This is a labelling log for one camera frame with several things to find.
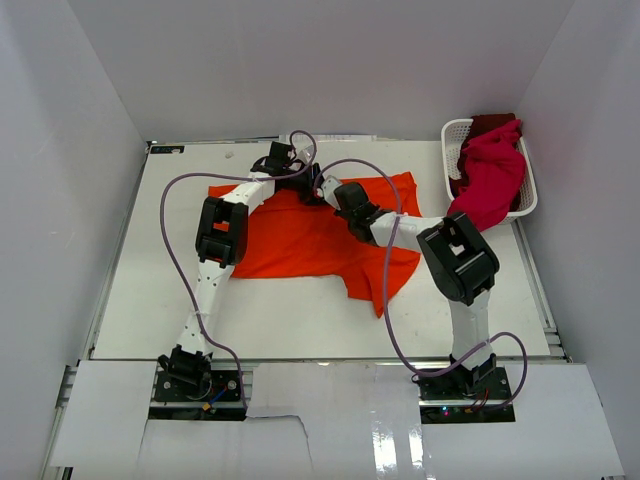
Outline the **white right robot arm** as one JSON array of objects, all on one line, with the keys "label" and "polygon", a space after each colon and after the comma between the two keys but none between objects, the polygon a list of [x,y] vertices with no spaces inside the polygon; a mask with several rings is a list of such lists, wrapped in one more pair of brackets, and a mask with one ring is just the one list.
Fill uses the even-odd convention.
[{"label": "white right robot arm", "polygon": [[488,304],[499,261],[471,220],[463,213],[431,219],[383,209],[370,201],[360,183],[333,177],[320,190],[359,242],[423,256],[451,312],[451,366],[443,376],[459,396],[477,397],[496,368]]}]

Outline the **orange t shirt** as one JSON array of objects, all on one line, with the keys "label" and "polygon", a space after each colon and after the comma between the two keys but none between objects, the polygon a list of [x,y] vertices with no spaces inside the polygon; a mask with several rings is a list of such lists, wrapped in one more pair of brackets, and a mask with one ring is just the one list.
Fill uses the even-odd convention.
[{"label": "orange t shirt", "polygon": [[[395,206],[395,197],[381,177],[345,179],[359,182],[381,207]],[[410,172],[391,176],[403,211],[421,216],[417,185]],[[383,315],[383,262],[385,250],[359,242],[347,223],[324,204],[303,205],[294,191],[282,190],[250,214],[248,247],[234,269],[238,279],[276,279],[339,276],[347,296],[368,301],[375,315]],[[389,267],[388,295],[393,298],[409,281],[421,255],[394,247]]]}]

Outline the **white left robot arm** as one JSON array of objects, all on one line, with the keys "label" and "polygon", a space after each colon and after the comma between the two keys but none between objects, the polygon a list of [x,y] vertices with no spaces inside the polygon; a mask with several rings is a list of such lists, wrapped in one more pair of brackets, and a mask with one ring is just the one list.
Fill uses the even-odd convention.
[{"label": "white left robot arm", "polygon": [[237,176],[239,182],[220,197],[207,197],[202,205],[195,238],[198,258],[196,286],[189,283],[170,244],[166,228],[166,202],[172,187],[190,178],[216,178],[231,180],[231,175],[193,172],[170,180],[165,186],[159,206],[162,241],[179,274],[191,301],[191,310],[184,330],[171,354],[158,358],[158,362],[173,385],[191,400],[210,397],[214,386],[211,373],[214,348],[230,354],[235,362],[237,354],[215,341],[210,324],[217,319],[223,290],[235,267],[243,260],[248,246],[249,217],[280,190],[292,190],[302,199],[314,198],[313,183],[321,177],[316,163],[316,141],[302,150],[294,146],[296,130],[287,143],[273,142],[269,153],[254,162],[250,174]]}]

